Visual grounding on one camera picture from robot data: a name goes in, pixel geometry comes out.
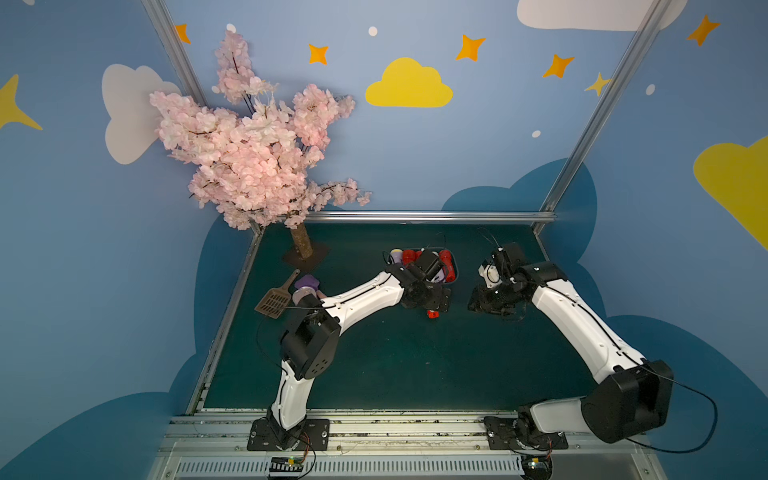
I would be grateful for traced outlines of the control circuit board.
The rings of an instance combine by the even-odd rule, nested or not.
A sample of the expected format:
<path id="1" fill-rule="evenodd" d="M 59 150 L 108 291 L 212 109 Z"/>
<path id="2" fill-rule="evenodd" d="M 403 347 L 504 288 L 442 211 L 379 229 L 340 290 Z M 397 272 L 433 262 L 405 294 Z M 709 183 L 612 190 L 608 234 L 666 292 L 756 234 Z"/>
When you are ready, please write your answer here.
<path id="1" fill-rule="evenodd" d="M 523 480 L 550 480 L 553 473 L 552 459 L 546 456 L 523 456 L 521 468 Z"/>
<path id="2" fill-rule="evenodd" d="M 298 457 L 273 456 L 268 460 L 268 479 L 298 479 L 305 473 L 305 461 Z"/>

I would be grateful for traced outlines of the horizontal aluminium frame rail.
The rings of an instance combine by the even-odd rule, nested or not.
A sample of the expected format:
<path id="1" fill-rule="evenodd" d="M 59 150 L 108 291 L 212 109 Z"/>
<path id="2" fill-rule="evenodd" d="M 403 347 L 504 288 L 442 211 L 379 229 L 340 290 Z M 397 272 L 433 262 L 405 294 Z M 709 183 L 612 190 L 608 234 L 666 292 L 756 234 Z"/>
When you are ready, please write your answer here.
<path id="1" fill-rule="evenodd" d="M 308 215 L 307 223 L 347 224 L 548 224 L 556 220 L 551 212 L 495 211 L 329 211 Z"/>

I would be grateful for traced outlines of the left control circuit board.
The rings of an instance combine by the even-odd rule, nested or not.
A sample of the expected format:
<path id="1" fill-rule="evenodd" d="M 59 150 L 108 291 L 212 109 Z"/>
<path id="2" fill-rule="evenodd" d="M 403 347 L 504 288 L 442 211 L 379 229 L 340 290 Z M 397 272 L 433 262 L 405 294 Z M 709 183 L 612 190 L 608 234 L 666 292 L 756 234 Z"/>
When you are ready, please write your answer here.
<path id="1" fill-rule="evenodd" d="M 268 479 L 298 479 L 305 473 L 305 461 L 298 457 L 273 456 L 268 460 Z"/>

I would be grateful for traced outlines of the red flashlight slanted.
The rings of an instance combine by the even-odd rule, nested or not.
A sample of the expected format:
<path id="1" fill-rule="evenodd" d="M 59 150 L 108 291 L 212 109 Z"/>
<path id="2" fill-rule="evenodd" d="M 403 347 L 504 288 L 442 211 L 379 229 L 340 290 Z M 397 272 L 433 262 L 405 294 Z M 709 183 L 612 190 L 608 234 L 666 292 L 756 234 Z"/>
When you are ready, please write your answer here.
<path id="1" fill-rule="evenodd" d="M 446 283 L 454 282 L 456 280 L 457 274 L 452 253 L 447 249 L 441 250 L 439 252 L 439 258 L 443 263 L 444 281 Z"/>

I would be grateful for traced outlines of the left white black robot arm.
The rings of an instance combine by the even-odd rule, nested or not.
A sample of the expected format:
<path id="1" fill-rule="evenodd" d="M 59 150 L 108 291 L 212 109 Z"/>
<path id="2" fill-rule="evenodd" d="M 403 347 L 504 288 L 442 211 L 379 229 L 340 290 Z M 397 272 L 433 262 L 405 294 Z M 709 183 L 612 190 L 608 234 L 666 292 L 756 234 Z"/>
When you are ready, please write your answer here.
<path id="1" fill-rule="evenodd" d="M 448 250 L 422 249 L 411 261 L 402 255 L 366 283 L 335 296 L 308 293 L 300 298 L 298 317 L 285 323 L 280 336 L 281 371 L 276 398 L 267 410 L 271 432 L 282 443 L 301 438 L 314 379 L 332 363 L 342 335 L 374 313 L 395 305 L 423 309 L 430 318 L 446 312 L 449 285 L 457 278 Z"/>

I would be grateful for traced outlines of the blue-grey plastic storage box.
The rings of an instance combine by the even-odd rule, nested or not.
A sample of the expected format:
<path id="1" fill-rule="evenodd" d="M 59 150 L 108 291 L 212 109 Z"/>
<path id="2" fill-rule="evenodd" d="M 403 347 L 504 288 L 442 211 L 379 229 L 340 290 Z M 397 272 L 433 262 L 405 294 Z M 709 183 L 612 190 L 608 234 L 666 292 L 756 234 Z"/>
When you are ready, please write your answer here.
<path id="1" fill-rule="evenodd" d="M 422 271 L 424 280 L 433 284 L 452 284 L 457 280 L 458 267 L 453 253 L 447 248 L 393 248 L 384 252 L 388 265 L 401 264 L 408 267 L 416 264 Z"/>

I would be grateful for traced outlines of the purple flashlight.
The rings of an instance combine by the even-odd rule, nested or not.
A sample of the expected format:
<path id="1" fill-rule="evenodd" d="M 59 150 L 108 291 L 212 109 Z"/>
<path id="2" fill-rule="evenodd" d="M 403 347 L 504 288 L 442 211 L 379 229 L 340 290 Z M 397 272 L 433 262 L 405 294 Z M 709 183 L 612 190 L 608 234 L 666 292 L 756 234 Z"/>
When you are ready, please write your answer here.
<path id="1" fill-rule="evenodd" d="M 399 248 L 392 249 L 389 252 L 389 263 L 397 264 L 403 261 L 403 250 Z"/>

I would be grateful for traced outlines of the brown slotted litter scoop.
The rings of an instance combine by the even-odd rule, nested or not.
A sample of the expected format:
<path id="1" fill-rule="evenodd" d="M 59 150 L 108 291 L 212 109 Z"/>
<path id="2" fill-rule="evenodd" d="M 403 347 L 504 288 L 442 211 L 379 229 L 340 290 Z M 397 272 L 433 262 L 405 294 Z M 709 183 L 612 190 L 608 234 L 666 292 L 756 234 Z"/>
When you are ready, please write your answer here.
<path id="1" fill-rule="evenodd" d="M 256 305 L 255 311 L 268 318 L 278 319 L 291 302 L 289 287 L 300 273 L 299 269 L 295 269 L 280 287 L 269 289 Z"/>

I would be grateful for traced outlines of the right control circuit board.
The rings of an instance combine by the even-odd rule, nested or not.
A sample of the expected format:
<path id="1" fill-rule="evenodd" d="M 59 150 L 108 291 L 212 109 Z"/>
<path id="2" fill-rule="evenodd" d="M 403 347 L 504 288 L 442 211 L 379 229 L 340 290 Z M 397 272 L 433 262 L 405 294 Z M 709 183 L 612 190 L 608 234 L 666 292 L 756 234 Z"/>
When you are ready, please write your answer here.
<path id="1" fill-rule="evenodd" d="M 550 480 L 553 473 L 552 459 L 546 456 L 523 456 L 521 468 L 523 480 Z"/>

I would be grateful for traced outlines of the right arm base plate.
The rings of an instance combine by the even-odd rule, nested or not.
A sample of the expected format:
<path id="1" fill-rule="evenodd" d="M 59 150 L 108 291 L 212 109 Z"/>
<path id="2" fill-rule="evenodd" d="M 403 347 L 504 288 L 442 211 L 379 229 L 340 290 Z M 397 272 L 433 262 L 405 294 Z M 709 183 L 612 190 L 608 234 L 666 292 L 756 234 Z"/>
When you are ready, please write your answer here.
<path id="1" fill-rule="evenodd" d="M 564 433 L 543 433 L 527 416 L 515 418 L 485 416 L 483 425 L 491 450 L 529 450 L 547 453 L 569 448 Z"/>

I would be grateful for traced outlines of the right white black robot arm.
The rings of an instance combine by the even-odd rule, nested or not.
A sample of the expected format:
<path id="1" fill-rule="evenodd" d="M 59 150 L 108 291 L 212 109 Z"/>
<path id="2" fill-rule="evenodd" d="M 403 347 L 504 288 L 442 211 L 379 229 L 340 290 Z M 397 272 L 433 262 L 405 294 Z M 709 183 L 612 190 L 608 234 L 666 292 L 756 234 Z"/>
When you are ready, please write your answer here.
<path id="1" fill-rule="evenodd" d="M 531 305 L 580 355 L 596 383 L 586 396 L 522 407 L 511 426 L 515 443 L 539 451 L 565 447 L 565 433 L 590 433 L 607 444 L 664 426 L 678 381 L 669 365 L 649 361 L 587 304 L 549 261 L 532 263 L 516 243 L 496 247 L 478 269 L 469 310 L 507 316 Z"/>

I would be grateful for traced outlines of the metal tin can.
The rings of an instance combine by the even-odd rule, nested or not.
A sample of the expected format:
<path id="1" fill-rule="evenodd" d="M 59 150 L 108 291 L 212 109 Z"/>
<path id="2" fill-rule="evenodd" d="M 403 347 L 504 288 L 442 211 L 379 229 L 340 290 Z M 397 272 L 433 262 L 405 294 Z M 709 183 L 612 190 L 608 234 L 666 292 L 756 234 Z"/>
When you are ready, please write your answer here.
<path id="1" fill-rule="evenodd" d="M 317 291 L 311 287 L 298 288 L 292 295 L 292 300 L 295 307 L 300 308 L 315 308 L 320 305 L 320 301 L 317 296 Z"/>

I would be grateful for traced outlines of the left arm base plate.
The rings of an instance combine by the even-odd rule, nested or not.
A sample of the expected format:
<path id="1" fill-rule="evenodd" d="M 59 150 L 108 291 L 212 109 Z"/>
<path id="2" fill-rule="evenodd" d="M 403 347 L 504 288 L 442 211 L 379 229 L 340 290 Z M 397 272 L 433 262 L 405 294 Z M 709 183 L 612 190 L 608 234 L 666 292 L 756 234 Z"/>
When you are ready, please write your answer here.
<path id="1" fill-rule="evenodd" d="M 250 429 L 248 451 L 292 451 L 308 447 L 326 451 L 330 440 L 328 419 L 305 419 L 290 430 L 280 427 L 271 417 L 255 420 Z"/>

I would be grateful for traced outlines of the pink cherry blossom tree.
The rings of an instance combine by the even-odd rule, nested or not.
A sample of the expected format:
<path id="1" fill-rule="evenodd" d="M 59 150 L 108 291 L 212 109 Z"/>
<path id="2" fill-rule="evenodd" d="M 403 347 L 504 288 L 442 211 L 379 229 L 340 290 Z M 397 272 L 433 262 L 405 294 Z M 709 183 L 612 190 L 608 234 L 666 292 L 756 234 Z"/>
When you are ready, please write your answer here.
<path id="1" fill-rule="evenodd" d="M 246 114 L 209 108 L 190 96 L 155 91 L 159 139 L 172 158 L 193 164 L 188 189 L 200 206 L 212 204 L 237 230 L 281 223 L 289 229 L 298 258 L 315 250 L 304 225 L 308 215 L 347 203 L 366 205 L 370 193 L 353 179 L 318 183 L 310 169 L 324 159 L 329 128 L 356 107 L 351 96 L 336 96 L 314 84 L 290 104 L 275 97 L 276 85 L 253 70 L 246 40 L 227 32 L 215 52 L 217 90 Z"/>

